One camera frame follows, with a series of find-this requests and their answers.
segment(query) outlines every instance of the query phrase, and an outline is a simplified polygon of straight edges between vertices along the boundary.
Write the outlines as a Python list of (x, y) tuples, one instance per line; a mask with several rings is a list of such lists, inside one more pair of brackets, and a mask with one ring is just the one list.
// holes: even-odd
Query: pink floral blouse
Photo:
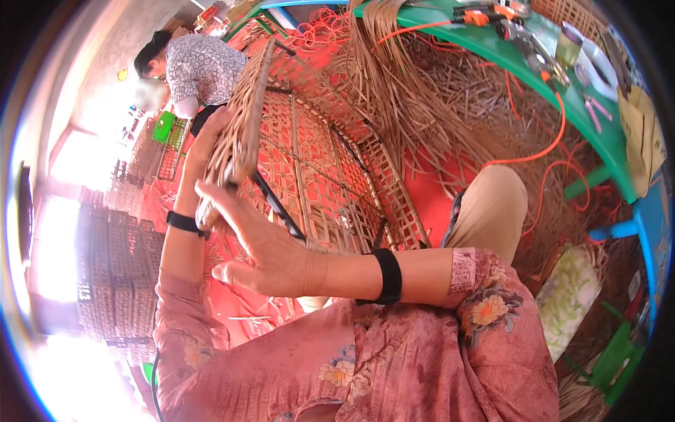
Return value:
[(332, 404), (336, 421), (557, 421), (530, 292), (487, 250), (456, 248), (452, 265), (447, 309), (338, 299), (234, 348), (208, 316), (206, 286), (162, 273), (164, 419), (304, 421)]

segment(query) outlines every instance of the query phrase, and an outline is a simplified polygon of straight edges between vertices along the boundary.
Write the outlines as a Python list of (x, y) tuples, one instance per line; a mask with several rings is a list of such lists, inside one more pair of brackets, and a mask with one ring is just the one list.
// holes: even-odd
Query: left hand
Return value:
[(266, 296), (296, 298), (322, 291), (328, 255), (310, 252), (232, 191), (204, 182), (197, 182), (195, 189), (234, 229), (253, 264), (233, 260), (216, 265), (215, 279)]
[(188, 150), (184, 172), (194, 172), (199, 178), (203, 177), (213, 147), (230, 120), (232, 113), (227, 107), (220, 107), (209, 116)]

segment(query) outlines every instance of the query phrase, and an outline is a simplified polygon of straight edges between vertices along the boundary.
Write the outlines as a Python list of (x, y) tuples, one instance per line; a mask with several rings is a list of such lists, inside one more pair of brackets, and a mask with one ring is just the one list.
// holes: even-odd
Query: khaki pants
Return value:
[[(457, 223), (446, 248), (490, 249), (511, 265), (527, 212), (527, 191), (518, 174), (505, 165), (490, 165), (466, 189)], [(305, 312), (321, 309), (327, 297), (302, 297)]]

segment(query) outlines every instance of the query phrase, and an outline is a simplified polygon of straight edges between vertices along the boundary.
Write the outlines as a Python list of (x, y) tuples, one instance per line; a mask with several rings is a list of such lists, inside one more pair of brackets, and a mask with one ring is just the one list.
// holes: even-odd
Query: pink pliers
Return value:
[(600, 122), (597, 121), (597, 116), (595, 115), (595, 110), (593, 108), (595, 107), (596, 109), (598, 109), (600, 113), (604, 114), (607, 120), (609, 120), (610, 122), (612, 121), (612, 115), (609, 114), (609, 112), (605, 110), (605, 107), (602, 107), (600, 103), (598, 103), (597, 100), (592, 96), (588, 95), (587, 93), (581, 93), (581, 95), (584, 97), (584, 100), (586, 100), (586, 102), (584, 103), (584, 107), (586, 107), (586, 110), (588, 110), (589, 114), (591, 115), (591, 119), (593, 119), (593, 123), (595, 124), (595, 130), (597, 130), (598, 133), (602, 133)]

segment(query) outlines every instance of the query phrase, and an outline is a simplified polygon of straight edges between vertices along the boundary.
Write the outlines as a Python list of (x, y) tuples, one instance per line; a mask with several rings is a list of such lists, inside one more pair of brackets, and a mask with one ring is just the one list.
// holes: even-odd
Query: black wristband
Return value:
[(357, 299), (357, 305), (377, 303), (378, 305), (393, 305), (401, 300), (401, 268), (398, 266), (396, 257), (389, 249), (376, 249), (371, 255), (375, 255), (382, 271), (382, 292), (375, 300)]
[(201, 230), (199, 230), (197, 228), (197, 223), (195, 222), (194, 218), (174, 213), (173, 211), (169, 211), (167, 213), (167, 223), (171, 227), (185, 230), (186, 232), (197, 233), (199, 237), (206, 238), (207, 240), (209, 239), (209, 235), (211, 234), (210, 232), (202, 232)]

